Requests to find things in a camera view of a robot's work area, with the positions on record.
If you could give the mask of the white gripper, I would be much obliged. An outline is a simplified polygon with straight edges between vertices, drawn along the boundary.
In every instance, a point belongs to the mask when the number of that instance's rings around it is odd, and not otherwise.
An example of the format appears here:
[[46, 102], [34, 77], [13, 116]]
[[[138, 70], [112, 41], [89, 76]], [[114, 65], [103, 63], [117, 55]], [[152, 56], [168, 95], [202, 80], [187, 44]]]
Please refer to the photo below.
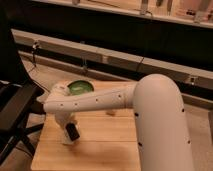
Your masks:
[[80, 135], [76, 128], [77, 119], [74, 113], [59, 113], [55, 115], [55, 121], [61, 129], [67, 130], [69, 138], [72, 141], [77, 140]]

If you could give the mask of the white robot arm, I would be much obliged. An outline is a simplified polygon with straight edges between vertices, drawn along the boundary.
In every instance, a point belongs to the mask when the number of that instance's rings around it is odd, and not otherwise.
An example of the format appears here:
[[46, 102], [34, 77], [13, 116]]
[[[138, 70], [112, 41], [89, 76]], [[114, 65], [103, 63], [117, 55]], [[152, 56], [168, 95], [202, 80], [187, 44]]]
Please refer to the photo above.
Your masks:
[[71, 95], [57, 84], [43, 108], [58, 118], [74, 112], [131, 108], [141, 171], [195, 171], [183, 98], [165, 75], [150, 74], [137, 82], [81, 95]]

